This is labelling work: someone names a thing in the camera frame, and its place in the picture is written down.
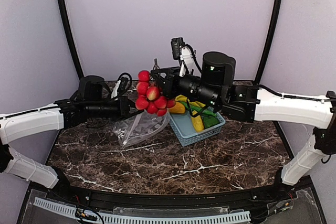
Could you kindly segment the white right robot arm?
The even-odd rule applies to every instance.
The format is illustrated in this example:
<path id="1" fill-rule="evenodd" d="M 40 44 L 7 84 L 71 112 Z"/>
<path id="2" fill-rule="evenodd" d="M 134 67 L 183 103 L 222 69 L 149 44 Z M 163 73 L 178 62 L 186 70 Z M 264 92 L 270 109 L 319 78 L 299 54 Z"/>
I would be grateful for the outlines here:
<path id="1" fill-rule="evenodd" d="M 179 67 L 154 69 L 151 77 L 164 96 L 184 95 L 199 101 L 214 112 L 241 121 L 281 121 L 314 127 L 307 144 L 277 173 L 276 180 L 287 186 L 295 185 L 314 165 L 326 156 L 335 154 L 335 93 L 302 96 L 279 93 L 257 85 L 233 83 L 236 60 L 221 52 L 203 55 L 202 73 L 197 77 L 189 72 L 184 59 Z"/>

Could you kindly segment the yellow banana bunch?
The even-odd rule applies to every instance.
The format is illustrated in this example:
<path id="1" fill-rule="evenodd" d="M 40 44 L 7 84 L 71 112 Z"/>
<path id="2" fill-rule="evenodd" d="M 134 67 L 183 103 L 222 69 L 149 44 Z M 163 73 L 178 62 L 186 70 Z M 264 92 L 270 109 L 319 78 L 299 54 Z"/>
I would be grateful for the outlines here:
<path id="1" fill-rule="evenodd" d="M 175 101 L 177 102 L 184 102 L 184 103 L 189 103 L 190 105 L 193 105 L 193 106 L 197 106 L 199 108 L 203 108 L 205 106 L 205 104 L 199 102 L 199 101 L 191 101 L 189 100 L 187 97 L 183 96 L 183 95 L 178 95 L 176 98 L 175 98 Z"/>

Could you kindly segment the yellow corn cob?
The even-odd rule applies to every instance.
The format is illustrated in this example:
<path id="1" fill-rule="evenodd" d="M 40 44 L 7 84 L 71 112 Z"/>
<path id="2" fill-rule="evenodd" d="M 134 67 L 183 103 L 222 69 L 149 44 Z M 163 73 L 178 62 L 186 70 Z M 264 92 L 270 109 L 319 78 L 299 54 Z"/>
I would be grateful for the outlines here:
<path id="1" fill-rule="evenodd" d="M 196 114 L 197 114 L 197 111 L 193 110 L 192 117 L 191 117 L 192 124 L 196 132 L 201 132 L 204 130 L 203 120 L 200 115 L 195 116 Z"/>

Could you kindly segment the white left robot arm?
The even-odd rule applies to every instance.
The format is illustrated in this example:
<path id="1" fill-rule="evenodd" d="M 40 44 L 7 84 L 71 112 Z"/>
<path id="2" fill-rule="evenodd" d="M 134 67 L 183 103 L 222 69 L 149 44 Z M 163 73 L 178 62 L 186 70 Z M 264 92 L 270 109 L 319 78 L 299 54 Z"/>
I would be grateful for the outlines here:
<path id="1" fill-rule="evenodd" d="M 78 90 L 69 99 L 55 101 L 47 106 L 1 115 L 1 172 L 8 173 L 56 190 L 70 185 L 59 168 L 43 165 L 10 147 L 10 143 L 34 134 L 69 129 L 89 119 L 121 121 L 140 113 L 131 112 L 135 103 L 126 92 L 132 86 L 132 77 L 122 73 L 111 90 L 100 76 L 80 79 Z"/>

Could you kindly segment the red lychee bunch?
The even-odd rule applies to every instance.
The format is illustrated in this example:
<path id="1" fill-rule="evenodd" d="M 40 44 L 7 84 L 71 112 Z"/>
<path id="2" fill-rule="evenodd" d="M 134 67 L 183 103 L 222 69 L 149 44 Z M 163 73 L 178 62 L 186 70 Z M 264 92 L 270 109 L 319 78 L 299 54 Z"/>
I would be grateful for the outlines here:
<path id="1" fill-rule="evenodd" d="M 138 73 L 136 90 L 138 98 L 135 107 L 137 110 L 145 110 L 148 114 L 164 116 L 169 109 L 176 105 L 174 100 L 166 98 L 156 83 L 151 81 L 148 70 L 141 70 Z"/>

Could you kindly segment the light blue plastic basket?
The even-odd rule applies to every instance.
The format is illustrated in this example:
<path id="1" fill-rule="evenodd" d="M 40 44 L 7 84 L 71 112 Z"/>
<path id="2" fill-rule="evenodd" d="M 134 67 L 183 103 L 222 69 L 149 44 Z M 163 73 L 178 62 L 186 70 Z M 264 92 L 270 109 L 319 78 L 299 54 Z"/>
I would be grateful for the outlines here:
<path id="1" fill-rule="evenodd" d="M 226 123 L 222 115 L 217 112 L 216 118 L 219 123 L 201 132 L 196 132 L 192 124 L 191 116 L 188 112 L 184 114 L 170 114 L 170 126 L 183 147 L 197 143 L 211 136 L 220 133 L 222 126 Z"/>

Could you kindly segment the green cucumber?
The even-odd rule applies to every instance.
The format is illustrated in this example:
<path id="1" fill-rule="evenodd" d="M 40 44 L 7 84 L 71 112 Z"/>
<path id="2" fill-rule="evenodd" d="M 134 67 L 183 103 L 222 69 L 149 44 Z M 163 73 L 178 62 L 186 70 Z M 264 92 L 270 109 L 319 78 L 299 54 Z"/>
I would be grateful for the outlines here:
<path id="1" fill-rule="evenodd" d="M 202 116 L 214 116 L 214 117 L 217 117 L 217 114 L 214 113 L 213 111 L 211 110 L 208 110 L 207 108 L 203 109 L 203 108 L 200 108 L 200 107 L 197 107 L 197 106 L 194 106 L 194 105 L 191 105 L 191 104 L 187 104 L 185 102 L 180 102 L 181 104 L 183 104 L 185 106 L 185 109 L 190 111 L 190 114 L 192 114 L 193 111 L 197 112 L 199 115 L 202 115 Z"/>

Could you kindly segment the clear zip top bag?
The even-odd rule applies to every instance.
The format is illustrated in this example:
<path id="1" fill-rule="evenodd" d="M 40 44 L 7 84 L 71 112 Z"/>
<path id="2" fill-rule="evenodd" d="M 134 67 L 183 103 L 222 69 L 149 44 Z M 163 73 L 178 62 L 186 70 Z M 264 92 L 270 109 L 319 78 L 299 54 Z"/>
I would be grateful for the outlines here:
<path id="1" fill-rule="evenodd" d="M 137 145 L 160 133 L 170 122 L 170 114 L 163 116 L 142 112 L 136 116 L 116 122 L 113 133 L 121 147 Z"/>

